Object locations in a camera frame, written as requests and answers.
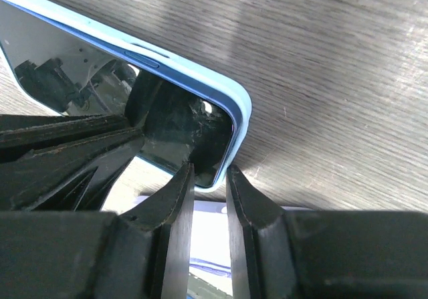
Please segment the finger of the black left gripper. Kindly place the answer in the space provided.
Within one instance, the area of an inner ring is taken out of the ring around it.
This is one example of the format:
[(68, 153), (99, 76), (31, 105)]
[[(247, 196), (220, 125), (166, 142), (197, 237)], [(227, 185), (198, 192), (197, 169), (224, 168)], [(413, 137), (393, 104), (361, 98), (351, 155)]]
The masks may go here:
[(121, 115), (24, 116), (1, 115), (1, 144), (21, 145), (56, 138), (86, 138), (129, 127)]
[(98, 211), (143, 144), (140, 130), (117, 130), (3, 163), (1, 210)]

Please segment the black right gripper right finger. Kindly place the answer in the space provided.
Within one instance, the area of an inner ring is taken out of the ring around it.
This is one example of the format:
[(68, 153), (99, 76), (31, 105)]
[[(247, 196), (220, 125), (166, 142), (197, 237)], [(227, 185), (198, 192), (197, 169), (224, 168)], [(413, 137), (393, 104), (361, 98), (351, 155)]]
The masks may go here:
[(227, 170), (235, 298), (426, 298), (427, 215), (285, 210)]

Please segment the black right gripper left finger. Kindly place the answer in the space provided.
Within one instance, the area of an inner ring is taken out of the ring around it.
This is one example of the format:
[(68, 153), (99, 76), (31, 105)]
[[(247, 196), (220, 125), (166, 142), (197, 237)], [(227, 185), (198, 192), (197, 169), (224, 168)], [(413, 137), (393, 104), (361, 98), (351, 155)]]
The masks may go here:
[(1, 213), (2, 298), (185, 298), (194, 167), (148, 199), (106, 211)]

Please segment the blue edged black smartphone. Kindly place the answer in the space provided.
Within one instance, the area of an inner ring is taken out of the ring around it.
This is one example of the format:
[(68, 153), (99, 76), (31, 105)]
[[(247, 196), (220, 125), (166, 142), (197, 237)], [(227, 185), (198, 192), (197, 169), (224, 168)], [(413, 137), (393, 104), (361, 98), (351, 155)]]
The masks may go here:
[(1, 2), (1, 49), (35, 101), (65, 116), (141, 114), (141, 159), (168, 173), (189, 161), (198, 187), (219, 182), (240, 120), (227, 95), (7, 1)]

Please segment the light blue phone case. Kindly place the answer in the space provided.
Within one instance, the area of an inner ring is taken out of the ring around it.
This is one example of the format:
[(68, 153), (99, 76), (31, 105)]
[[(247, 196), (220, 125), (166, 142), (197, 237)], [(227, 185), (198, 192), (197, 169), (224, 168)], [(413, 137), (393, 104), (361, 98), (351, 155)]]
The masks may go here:
[[(249, 119), (251, 116), (251, 98), (249, 97), (248, 92), (241, 84), (239, 84), (235, 80), (232, 80), (231, 78), (228, 78), (227, 76), (210, 70), (209, 68), (206, 68), (202, 65), (199, 65), (195, 62), (192, 62), (186, 58), (178, 56), (177, 54), (169, 52), (153, 44), (142, 41), (118, 29), (110, 27), (109, 25), (105, 25), (99, 21), (86, 17), (85, 15), (67, 9), (52, 1), (1, 0), (1, 2), (2, 1), (10, 2), (13, 5), (22, 7), (32, 13), (38, 14), (43, 18), (49, 19), (56, 23), (64, 24), (66, 27), (72, 27), (87, 35), (91, 35), (100, 41), (105, 41), (110, 45), (115, 45), (122, 49), (128, 49), (134, 54), (139, 54), (150, 60), (165, 64), (170, 68), (173, 68), (180, 72), (184, 72), (186, 73), (186, 75), (192, 76), (197, 80), (202, 81), (203, 83), (211, 86), (214, 89), (217, 89), (221, 93), (230, 97), (230, 99), (232, 99), (232, 101), (237, 105), (240, 120), (236, 128), (235, 137), (233, 139), (233, 142), (231, 143), (230, 151), (228, 152), (227, 158), (225, 160), (224, 169), (220, 173), (220, 180), (218, 183), (214, 184), (212, 188), (203, 189), (197, 186), (195, 179), (196, 190), (202, 193), (213, 192), (222, 184), (225, 178), (227, 167), (231, 164), (232, 160), (236, 156), (245, 138), (245, 135), (247, 134), (247, 128), (249, 126)], [(40, 106), (43, 106), (45, 109), (53, 112), (54, 114), (62, 115), (35, 101), (33, 98), (29, 97), (22, 89), (21, 91), (28, 98), (32, 99)], [(129, 112), (127, 113), (129, 117), (136, 120), (140, 120), (142, 122), (143, 127), (144, 123), (141, 114), (134, 115)]]

